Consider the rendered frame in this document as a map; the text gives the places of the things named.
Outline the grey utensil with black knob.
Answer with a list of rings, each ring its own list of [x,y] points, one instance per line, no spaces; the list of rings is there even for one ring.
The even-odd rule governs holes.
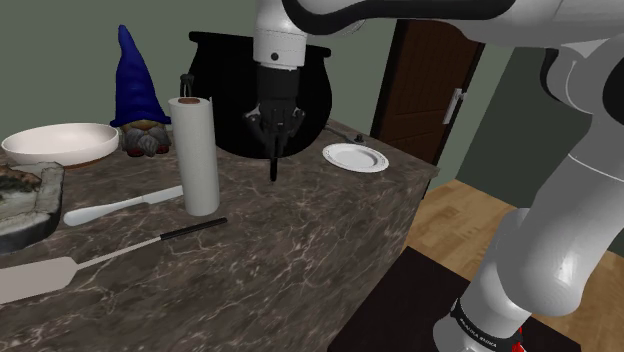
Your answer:
[[[341,137],[342,139],[344,139],[347,143],[352,143],[352,144],[357,144],[357,145],[365,145],[366,141],[363,138],[363,135],[361,133],[357,133],[354,137],[350,137],[345,133],[340,132],[339,130],[336,130],[335,128],[331,127],[329,124],[326,124],[324,126],[324,129],[335,134],[338,137]]]

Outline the white knife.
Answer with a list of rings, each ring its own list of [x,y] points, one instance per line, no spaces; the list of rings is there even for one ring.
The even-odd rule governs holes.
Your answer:
[[[178,185],[119,202],[71,210],[63,216],[63,222],[68,226],[78,226],[124,208],[142,203],[156,204],[182,195],[183,188]]]

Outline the grey stone tray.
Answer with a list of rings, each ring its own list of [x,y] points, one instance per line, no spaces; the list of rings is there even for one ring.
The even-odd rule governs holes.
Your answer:
[[[64,176],[56,162],[0,164],[0,254],[24,249],[56,230]]]

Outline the white plate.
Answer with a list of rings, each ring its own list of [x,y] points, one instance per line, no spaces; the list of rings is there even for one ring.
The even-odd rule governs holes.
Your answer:
[[[331,144],[322,155],[332,165],[358,173],[377,173],[389,167],[389,160],[382,153],[358,144]]]

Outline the blue-hatted gnome figure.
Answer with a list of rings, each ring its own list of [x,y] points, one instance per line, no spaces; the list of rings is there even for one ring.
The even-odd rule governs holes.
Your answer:
[[[164,113],[148,67],[125,25],[118,27],[121,56],[116,69],[115,116],[110,126],[121,130],[122,150],[130,157],[166,154],[172,145]]]

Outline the large black cauldron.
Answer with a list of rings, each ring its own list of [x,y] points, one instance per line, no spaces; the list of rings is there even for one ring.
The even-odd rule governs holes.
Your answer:
[[[257,63],[253,60],[253,39],[192,31],[189,40],[197,44],[189,69],[194,76],[191,92],[213,103],[216,145],[241,157],[264,159],[263,144],[243,121],[243,114],[257,104]],[[325,60],[330,56],[331,50],[326,47],[306,47],[297,95],[297,106],[306,113],[306,117],[297,134],[288,140],[283,151],[285,157],[309,147],[329,119],[332,91]]]

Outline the white bowl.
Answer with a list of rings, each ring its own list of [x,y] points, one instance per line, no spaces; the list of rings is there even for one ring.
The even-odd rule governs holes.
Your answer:
[[[5,138],[0,146],[19,164],[56,162],[74,166],[93,162],[113,153],[119,131],[98,123],[64,123],[36,127]]]

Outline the black robot stand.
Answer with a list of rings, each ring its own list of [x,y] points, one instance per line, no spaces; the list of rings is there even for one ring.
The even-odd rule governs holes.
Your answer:
[[[433,325],[468,285],[465,278],[408,247],[327,352],[438,352]]]

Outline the white paper towel roll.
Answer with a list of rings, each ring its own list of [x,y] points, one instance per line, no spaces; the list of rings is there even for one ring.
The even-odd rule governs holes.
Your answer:
[[[168,104],[185,209],[192,216],[213,214],[220,190],[212,103],[177,97]]]

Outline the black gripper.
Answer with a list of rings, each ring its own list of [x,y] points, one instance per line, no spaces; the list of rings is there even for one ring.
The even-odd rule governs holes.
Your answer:
[[[305,118],[296,107],[299,90],[299,70],[259,66],[257,68],[258,103],[243,115],[243,120],[254,137],[264,145],[270,161],[269,179],[277,180],[278,159],[291,137],[294,137]],[[277,123],[277,134],[273,123]]]

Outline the brown wooden door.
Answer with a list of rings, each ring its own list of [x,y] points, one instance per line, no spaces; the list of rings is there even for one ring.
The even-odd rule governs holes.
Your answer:
[[[399,20],[370,136],[437,164],[484,47],[450,24]]]

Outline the black-handled white spatula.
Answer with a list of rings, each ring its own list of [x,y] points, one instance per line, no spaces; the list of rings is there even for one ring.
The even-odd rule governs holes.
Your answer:
[[[0,269],[0,305],[54,292],[68,286],[79,270],[116,258],[156,242],[191,234],[226,224],[225,217],[163,233],[158,237],[131,245],[109,254],[77,263],[64,256]]]

